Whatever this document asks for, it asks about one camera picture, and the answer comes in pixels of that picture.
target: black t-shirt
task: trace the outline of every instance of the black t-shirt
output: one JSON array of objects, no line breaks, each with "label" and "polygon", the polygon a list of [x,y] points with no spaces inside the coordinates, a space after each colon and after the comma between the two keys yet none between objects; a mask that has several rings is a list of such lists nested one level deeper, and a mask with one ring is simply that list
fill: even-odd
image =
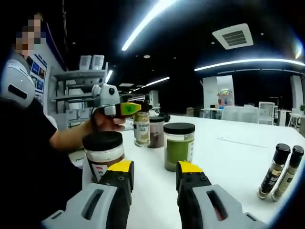
[{"label": "black t-shirt", "polygon": [[56,128],[34,99],[27,109],[0,102],[3,200],[16,223],[39,222],[81,190],[81,170],[50,144]]}]

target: man's arm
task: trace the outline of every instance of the man's arm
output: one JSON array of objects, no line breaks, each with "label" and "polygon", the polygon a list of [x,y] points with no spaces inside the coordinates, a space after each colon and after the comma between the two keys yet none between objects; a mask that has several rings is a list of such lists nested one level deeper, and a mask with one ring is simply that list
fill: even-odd
[{"label": "man's arm", "polygon": [[76,150],[82,147],[82,137],[92,132],[90,121],[78,126],[67,128],[63,131],[57,130],[51,137],[51,145],[60,151]]}]

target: green powder jar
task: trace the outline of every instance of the green powder jar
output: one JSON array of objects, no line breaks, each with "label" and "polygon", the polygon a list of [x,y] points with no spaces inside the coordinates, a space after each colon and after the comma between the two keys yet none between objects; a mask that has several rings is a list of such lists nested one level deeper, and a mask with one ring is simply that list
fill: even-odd
[{"label": "green powder jar", "polygon": [[195,125],[168,123],[163,129],[165,168],[175,172],[177,161],[192,162]]}]

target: person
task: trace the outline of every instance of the person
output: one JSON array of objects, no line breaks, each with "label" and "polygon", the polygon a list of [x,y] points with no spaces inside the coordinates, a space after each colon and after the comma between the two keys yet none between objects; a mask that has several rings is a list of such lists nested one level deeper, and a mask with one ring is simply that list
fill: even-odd
[{"label": "person", "polygon": [[[39,37],[40,23],[40,16],[35,15],[29,20],[28,30],[24,29],[14,44],[16,53],[12,56],[25,66]],[[59,131],[36,99],[26,108],[1,99],[0,107],[1,148],[6,158],[2,162],[6,169],[2,182],[14,192],[8,197],[7,211],[17,211],[29,224],[39,226],[57,210],[65,210],[67,201],[81,191],[82,171],[71,163],[67,152],[82,147],[82,137],[92,132],[92,124],[87,121]],[[101,131],[121,130],[125,121],[100,113],[94,114],[93,119]]]}]

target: white box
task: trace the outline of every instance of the white box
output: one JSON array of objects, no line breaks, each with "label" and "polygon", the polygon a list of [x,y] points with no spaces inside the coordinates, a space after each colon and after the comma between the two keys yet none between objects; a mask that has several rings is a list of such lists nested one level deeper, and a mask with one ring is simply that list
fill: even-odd
[{"label": "white box", "polygon": [[78,119],[78,110],[76,110],[76,109],[67,110],[67,117],[68,117],[68,120]]},{"label": "white box", "polygon": [[86,119],[90,117],[91,108],[79,109],[78,114],[80,119]]}]

